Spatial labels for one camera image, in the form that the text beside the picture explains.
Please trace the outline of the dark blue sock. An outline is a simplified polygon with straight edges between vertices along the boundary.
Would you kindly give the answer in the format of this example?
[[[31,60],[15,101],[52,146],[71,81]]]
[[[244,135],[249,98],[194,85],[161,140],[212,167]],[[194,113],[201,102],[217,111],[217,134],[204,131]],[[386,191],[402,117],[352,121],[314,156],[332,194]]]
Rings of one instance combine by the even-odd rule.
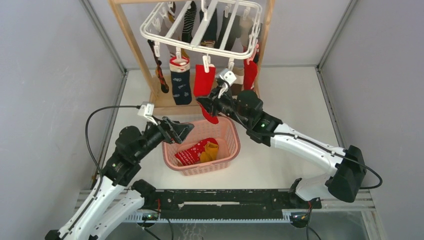
[[[230,13],[228,13],[227,17],[225,15],[223,15],[223,17],[222,17],[222,25],[221,25],[220,33],[219,33],[218,39],[217,39],[217,41],[215,42],[215,45],[214,45],[214,47],[216,49],[219,49],[220,46],[221,46],[221,43],[222,43],[223,37],[225,35],[225,32],[227,30],[228,23],[229,23],[231,16],[232,15]],[[233,49],[235,40],[237,38],[240,38],[240,36],[241,36],[240,19],[241,19],[241,17],[239,15],[236,15],[234,17],[234,21],[232,23],[232,26],[231,26],[231,29],[230,29],[230,32],[229,32],[229,35],[228,35],[228,39],[227,39],[227,42],[226,42],[226,45],[225,45],[225,48],[224,48],[226,51],[231,51]]]

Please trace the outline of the mustard yellow sock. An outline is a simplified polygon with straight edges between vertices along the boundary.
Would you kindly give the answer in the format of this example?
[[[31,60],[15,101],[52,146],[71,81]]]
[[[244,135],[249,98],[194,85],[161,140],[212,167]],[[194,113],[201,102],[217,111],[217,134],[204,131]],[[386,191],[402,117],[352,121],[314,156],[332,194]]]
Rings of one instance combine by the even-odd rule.
[[[219,145],[213,142],[208,142],[204,146],[204,151],[200,154],[199,160],[201,163],[212,162],[217,159]]]

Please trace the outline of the red sock white pattern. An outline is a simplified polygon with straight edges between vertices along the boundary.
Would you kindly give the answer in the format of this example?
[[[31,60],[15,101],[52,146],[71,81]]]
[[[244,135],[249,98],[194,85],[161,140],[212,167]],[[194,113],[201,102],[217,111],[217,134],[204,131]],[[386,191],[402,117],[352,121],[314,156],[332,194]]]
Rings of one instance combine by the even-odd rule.
[[[213,86],[213,83],[215,81],[215,74],[216,74],[216,67],[211,64],[209,65],[209,72],[205,72],[204,65],[197,64],[195,66],[195,78],[194,78],[194,96],[200,97],[200,96],[207,96]],[[216,116],[211,116],[205,108],[198,102],[203,117],[210,122],[211,124],[218,124],[219,120]]]

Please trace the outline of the wooden hanger stand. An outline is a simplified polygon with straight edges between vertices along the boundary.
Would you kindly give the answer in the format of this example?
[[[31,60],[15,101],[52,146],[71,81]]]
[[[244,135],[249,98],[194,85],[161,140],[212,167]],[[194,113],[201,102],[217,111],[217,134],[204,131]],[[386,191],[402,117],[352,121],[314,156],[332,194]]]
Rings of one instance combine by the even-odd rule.
[[[166,0],[138,0],[136,1],[136,4],[141,7],[147,7],[148,13],[144,16],[143,20],[141,21],[140,26],[142,23],[147,19],[147,17],[150,15],[150,13],[153,11],[155,6],[158,3],[164,3],[165,10],[167,10],[167,17],[165,19],[161,18],[161,31],[160,35],[165,35],[167,31],[169,30],[169,27],[172,25],[172,22],[174,22],[177,15],[180,13],[182,7],[184,4],[190,0],[173,0],[173,1],[166,1]],[[202,0],[191,0],[196,3],[196,17],[194,21],[194,26],[192,30],[192,37],[195,34],[196,29],[200,25],[200,22],[203,18],[203,11],[201,8],[201,1]],[[148,39],[143,37],[140,32],[140,26],[138,28],[138,33],[143,37],[143,44],[138,44],[136,40],[136,35],[133,32],[130,23],[127,19],[127,16],[125,14],[125,11],[123,9],[123,6],[126,5],[127,2],[125,0],[111,0],[109,2],[109,5],[112,9],[112,12],[114,13],[116,20],[122,30],[122,33],[124,37],[126,38],[126,41],[135,57],[136,62],[138,63],[141,72],[143,74],[143,77],[149,86],[150,89],[150,101],[153,102],[156,106],[156,112],[158,114],[170,114],[170,115],[182,115],[182,114],[196,114],[199,113],[201,108],[199,104],[196,101],[196,97],[194,95],[194,84],[195,84],[195,74],[196,74],[196,65],[204,65],[203,63],[203,57],[204,55],[200,52],[194,52],[191,50],[182,50],[182,56],[189,59],[190,62],[190,87],[191,87],[191,95],[192,95],[192,101],[188,105],[176,105],[175,101],[173,99],[172,95],[172,83],[171,83],[171,71],[169,67],[170,59],[174,57],[176,49],[172,46],[161,44],[160,45],[160,57],[159,60],[161,61],[161,69],[163,72],[163,76],[165,78],[165,81],[167,85],[169,86],[169,92],[163,93],[161,91],[161,85],[158,77],[156,76],[156,63],[154,60],[153,53],[150,49],[150,46],[147,42]],[[220,3],[217,5],[217,40],[221,31],[222,27],[222,21],[223,21],[223,15],[225,15],[225,8],[227,4],[226,3]],[[254,81],[254,88],[257,87],[257,79],[259,72],[261,70],[261,64],[263,61],[263,51],[266,46],[267,38],[270,31],[270,24],[273,16],[275,2],[273,0],[269,0],[266,3],[266,8],[262,7],[262,13],[260,17],[260,23],[263,23],[262,26],[262,34],[260,38],[260,57],[259,62],[257,64],[257,77]],[[255,10],[251,10],[249,13],[249,16],[246,20],[242,19],[243,13],[244,13],[244,7],[238,8],[238,12],[236,15],[240,16],[240,30],[241,30],[241,36],[240,38],[237,38],[234,42],[233,48],[231,51],[234,52],[244,52],[247,49],[248,45],[248,32],[252,30],[253,26],[253,17],[256,14]],[[184,19],[180,22],[178,28],[173,34],[174,39],[178,39],[181,41],[182,36],[182,29],[183,29],[183,22]],[[216,67],[215,75],[225,68],[229,69],[229,59],[226,57],[216,56],[216,55],[210,55],[210,65],[214,65]],[[229,69],[233,71],[233,68],[244,68],[244,60],[241,59],[235,59],[233,61],[233,67],[232,69]]]

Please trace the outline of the red snowflake sock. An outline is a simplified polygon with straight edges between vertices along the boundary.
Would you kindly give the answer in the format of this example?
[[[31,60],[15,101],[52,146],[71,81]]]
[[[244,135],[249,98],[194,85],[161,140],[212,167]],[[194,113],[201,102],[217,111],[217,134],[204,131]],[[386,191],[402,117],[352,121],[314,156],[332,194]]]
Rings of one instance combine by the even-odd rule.
[[[191,166],[201,163],[200,154],[204,151],[204,147],[208,142],[218,144],[215,138],[206,138],[186,150],[177,152],[174,156],[183,166]]]

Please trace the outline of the pink plastic basket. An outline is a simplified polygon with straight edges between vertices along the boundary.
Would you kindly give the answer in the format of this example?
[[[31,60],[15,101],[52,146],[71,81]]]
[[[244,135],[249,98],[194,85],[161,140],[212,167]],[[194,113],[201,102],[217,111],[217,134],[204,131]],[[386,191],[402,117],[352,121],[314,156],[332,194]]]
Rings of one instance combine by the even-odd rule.
[[[182,144],[162,144],[164,163],[184,176],[225,169],[240,152],[241,144],[233,121],[219,116],[218,123],[192,121],[194,129]]]

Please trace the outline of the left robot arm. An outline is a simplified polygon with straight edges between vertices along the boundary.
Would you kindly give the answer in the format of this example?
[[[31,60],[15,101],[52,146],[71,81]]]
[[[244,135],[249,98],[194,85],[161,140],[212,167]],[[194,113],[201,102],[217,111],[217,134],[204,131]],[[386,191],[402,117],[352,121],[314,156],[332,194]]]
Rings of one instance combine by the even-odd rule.
[[[143,158],[162,143],[183,143],[195,126],[166,116],[154,117],[154,104],[150,102],[136,105],[135,109],[147,120],[145,129],[127,126],[120,131],[106,165],[100,167],[95,163],[99,179],[88,197],[65,225],[46,234],[46,240],[104,240],[131,213],[155,205],[155,187],[145,180],[137,180],[123,199],[110,207],[139,172]]]

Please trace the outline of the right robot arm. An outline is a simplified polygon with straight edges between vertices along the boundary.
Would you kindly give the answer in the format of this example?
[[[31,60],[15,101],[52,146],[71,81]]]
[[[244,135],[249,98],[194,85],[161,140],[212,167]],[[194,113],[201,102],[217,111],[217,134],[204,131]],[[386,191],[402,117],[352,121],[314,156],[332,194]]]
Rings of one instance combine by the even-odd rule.
[[[345,149],[320,142],[300,133],[281,119],[263,110],[263,101],[252,90],[243,90],[233,98],[220,87],[208,95],[196,97],[197,102],[210,116],[225,115],[242,125],[246,134],[256,143],[288,151],[321,168],[323,174],[311,178],[298,178],[292,184],[289,203],[302,208],[308,201],[333,196],[353,203],[367,172],[378,179],[376,189],[383,183],[382,177],[365,164],[362,151],[353,145]]]

